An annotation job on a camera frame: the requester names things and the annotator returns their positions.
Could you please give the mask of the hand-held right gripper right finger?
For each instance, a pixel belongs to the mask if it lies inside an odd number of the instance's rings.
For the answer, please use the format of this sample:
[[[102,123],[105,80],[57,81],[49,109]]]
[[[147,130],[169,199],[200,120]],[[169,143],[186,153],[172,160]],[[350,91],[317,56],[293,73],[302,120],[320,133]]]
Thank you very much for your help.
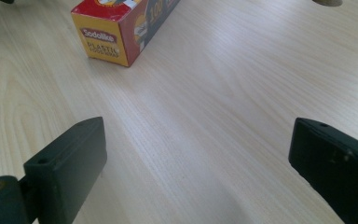
[[[295,121],[288,160],[345,224],[358,224],[358,140],[320,121]]]

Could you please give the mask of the brown round object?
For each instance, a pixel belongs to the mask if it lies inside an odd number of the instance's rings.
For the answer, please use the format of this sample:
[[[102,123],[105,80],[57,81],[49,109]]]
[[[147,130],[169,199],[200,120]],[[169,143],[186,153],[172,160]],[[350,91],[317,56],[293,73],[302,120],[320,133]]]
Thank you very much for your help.
[[[324,7],[339,7],[343,4],[343,0],[311,0],[311,1]]]

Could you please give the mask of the red and yellow wrap box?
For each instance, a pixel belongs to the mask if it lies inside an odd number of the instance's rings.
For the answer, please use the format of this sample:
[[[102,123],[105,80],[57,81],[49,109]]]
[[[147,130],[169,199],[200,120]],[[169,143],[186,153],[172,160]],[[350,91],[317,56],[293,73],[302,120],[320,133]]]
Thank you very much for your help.
[[[83,0],[71,16],[86,54],[130,67],[180,0]]]

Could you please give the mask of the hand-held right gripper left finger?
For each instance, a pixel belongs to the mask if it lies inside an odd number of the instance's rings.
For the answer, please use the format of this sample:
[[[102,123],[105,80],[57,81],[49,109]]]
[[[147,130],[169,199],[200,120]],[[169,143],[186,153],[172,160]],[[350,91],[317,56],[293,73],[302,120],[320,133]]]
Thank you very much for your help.
[[[72,224],[106,161],[103,119],[72,126],[24,163],[28,218]]]

